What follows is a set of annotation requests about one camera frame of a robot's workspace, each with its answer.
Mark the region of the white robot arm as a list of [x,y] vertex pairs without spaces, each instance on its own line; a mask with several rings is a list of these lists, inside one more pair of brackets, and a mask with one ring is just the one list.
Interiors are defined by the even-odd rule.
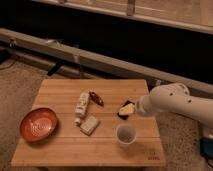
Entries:
[[213,99],[191,96],[188,87],[182,83],[157,86],[135,103],[121,107],[118,114],[125,116],[137,113],[149,117],[164,111],[198,121],[203,125],[203,135],[213,139]]

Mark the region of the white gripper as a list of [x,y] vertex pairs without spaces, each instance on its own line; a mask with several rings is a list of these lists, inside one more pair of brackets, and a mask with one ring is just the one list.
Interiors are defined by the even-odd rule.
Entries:
[[132,115],[135,111],[137,114],[147,117],[148,113],[145,111],[143,102],[145,97],[140,97],[136,103],[127,100],[123,106],[119,109],[118,116],[122,119],[127,119],[130,115]]

